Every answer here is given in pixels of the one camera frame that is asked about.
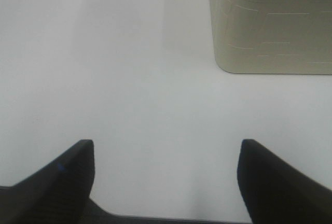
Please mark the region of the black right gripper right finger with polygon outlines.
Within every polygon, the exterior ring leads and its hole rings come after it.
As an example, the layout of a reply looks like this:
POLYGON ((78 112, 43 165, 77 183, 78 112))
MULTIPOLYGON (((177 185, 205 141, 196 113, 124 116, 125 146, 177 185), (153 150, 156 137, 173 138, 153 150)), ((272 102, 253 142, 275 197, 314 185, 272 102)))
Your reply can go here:
POLYGON ((254 139, 241 143, 238 186, 252 223, 331 223, 331 190, 254 139))

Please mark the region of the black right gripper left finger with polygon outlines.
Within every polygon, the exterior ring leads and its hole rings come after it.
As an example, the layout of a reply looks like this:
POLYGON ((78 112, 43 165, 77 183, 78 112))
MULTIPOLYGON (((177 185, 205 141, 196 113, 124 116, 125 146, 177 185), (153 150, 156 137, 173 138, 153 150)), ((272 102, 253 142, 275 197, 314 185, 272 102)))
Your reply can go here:
POLYGON ((80 140, 34 174, 1 190, 1 223, 78 223, 94 176, 93 141, 80 140))

